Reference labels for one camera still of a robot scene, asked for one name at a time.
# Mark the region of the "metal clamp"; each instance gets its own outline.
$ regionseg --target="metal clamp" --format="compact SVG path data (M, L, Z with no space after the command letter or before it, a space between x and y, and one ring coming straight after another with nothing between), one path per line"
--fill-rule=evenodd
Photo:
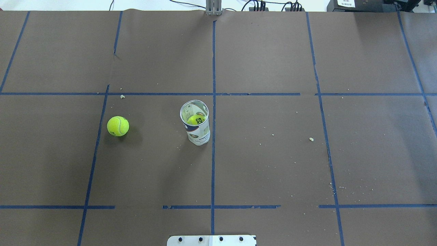
M206 15L222 15L222 0L206 0Z

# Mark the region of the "yellow tennis ball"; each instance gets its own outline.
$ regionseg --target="yellow tennis ball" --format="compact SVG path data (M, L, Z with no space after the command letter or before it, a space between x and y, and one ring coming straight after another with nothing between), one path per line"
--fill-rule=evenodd
M108 121L106 127L111 135L120 137L128 132L129 122L124 117L114 116Z
M188 118L187 123L190 125L200 125L205 121L205 116L203 115L193 115Z

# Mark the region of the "tennis ball can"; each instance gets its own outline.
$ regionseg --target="tennis ball can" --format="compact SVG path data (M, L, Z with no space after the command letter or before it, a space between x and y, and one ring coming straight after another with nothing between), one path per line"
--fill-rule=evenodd
M202 145L209 141L209 111L204 102L191 100L180 109L180 119L187 130L188 139L195 145Z

